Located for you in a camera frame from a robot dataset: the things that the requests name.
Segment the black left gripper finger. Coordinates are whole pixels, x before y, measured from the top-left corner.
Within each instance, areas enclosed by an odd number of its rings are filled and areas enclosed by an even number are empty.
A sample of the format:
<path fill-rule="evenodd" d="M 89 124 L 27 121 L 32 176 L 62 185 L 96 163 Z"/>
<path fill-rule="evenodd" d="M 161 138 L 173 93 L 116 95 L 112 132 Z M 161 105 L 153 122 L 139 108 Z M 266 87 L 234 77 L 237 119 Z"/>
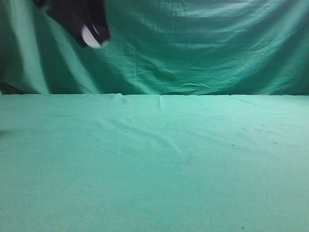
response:
<path fill-rule="evenodd" d="M 99 45 L 111 38 L 104 0 L 84 1 L 84 25 Z"/>

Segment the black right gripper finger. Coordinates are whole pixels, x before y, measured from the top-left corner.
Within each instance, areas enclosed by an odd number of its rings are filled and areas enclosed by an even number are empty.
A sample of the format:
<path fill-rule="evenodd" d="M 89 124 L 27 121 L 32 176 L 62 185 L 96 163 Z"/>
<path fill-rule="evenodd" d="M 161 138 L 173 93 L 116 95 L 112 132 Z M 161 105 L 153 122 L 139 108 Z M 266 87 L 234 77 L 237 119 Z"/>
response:
<path fill-rule="evenodd" d="M 80 46 L 87 46 L 82 37 L 83 27 L 90 25 L 86 0 L 34 0 L 33 3 L 59 23 Z"/>

